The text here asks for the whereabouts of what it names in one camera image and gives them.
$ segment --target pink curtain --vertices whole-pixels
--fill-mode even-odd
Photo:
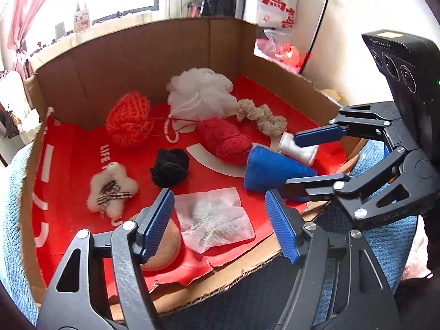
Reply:
[[[10,26],[7,47],[17,51],[15,70],[25,80],[30,77],[29,69],[25,68],[26,53],[23,50],[23,41],[29,31],[32,20],[46,0],[15,0],[12,24]]]

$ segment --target white packet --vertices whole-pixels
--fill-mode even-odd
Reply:
[[[255,237],[235,187],[177,195],[174,207],[183,242],[197,253]]]

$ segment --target camera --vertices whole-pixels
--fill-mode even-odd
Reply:
[[[426,38],[391,30],[362,35],[412,137],[440,162],[440,51]]]

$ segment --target gingham bow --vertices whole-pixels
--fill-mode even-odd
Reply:
[[[107,183],[100,191],[102,194],[96,202],[100,205],[101,211],[105,211],[111,200],[125,200],[127,198],[132,198],[133,196],[129,192],[121,192],[120,186],[116,181],[111,181]]]

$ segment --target cardboard box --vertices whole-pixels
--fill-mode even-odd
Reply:
[[[127,28],[49,61],[26,81],[26,89],[40,115],[44,116],[50,106],[54,118],[90,130],[105,123],[107,113],[126,91],[143,93],[153,104],[166,102],[166,85],[172,76],[193,67],[208,67],[230,80],[239,74],[247,76],[319,125],[327,124],[339,106],[303,77],[254,56],[256,34],[257,26],[232,19],[181,19]],[[41,128],[29,157],[20,208],[23,263],[37,304],[43,301],[45,284],[36,259],[31,203],[43,133]],[[342,144],[349,155],[342,168],[345,172],[353,167],[363,144],[349,137]],[[323,204],[310,202],[304,218],[315,218]],[[278,241],[272,235],[186,288],[160,286],[152,293],[157,310],[171,311],[225,291],[279,253]],[[117,304],[113,312],[115,319],[121,318]]]

